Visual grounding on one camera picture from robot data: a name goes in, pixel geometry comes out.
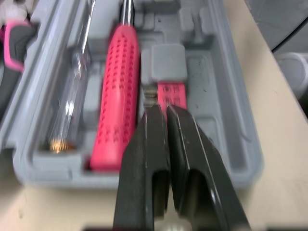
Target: pink handle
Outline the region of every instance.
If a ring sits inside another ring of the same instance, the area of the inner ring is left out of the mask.
[[[119,171],[136,124],[140,52],[136,31],[119,26],[111,40],[103,81],[100,121],[90,167]]]
[[[186,92],[183,83],[158,83],[158,103],[167,119],[167,104],[187,108]]]

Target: tool case compartment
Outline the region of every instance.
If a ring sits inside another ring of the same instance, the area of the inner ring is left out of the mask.
[[[141,51],[138,119],[144,112],[144,89],[161,80],[183,81],[188,110],[220,151],[234,186],[253,183],[262,170],[262,153],[223,1],[135,0],[134,4]],[[117,187],[118,173],[93,172],[89,159],[120,0],[95,3],[79,145],[68,152],[48,149],[88,7],[87,0],[39,0],[31,17],[40,22],[38,37],[27,50],[25,71],[0,130],[0,148],[13,150],[14,170],[24,184]]]

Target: clear screwdriver handle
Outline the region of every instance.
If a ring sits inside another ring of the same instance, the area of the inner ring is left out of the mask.
[[[66,80],[60,108],[51,133],[51,141],[64,141],[76,147],[81,111],[85,100],[90,58],[76,52],[72,57],[72,70]]]

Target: dotted grip texture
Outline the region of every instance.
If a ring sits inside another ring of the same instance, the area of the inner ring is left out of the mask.
[[[119,26],[109,45],[103,95],[90,168],[119,171],[136,125],[140,52],[136,31]]]

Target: table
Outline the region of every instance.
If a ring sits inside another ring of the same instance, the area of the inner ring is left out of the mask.
[[[244,0],[224,0],[243,70],[264,171],[238,192],[253,229],[308,226],[308,124]],[[78,231],[111,226],[116,192],[36,189],[0,179],[0,230]]]

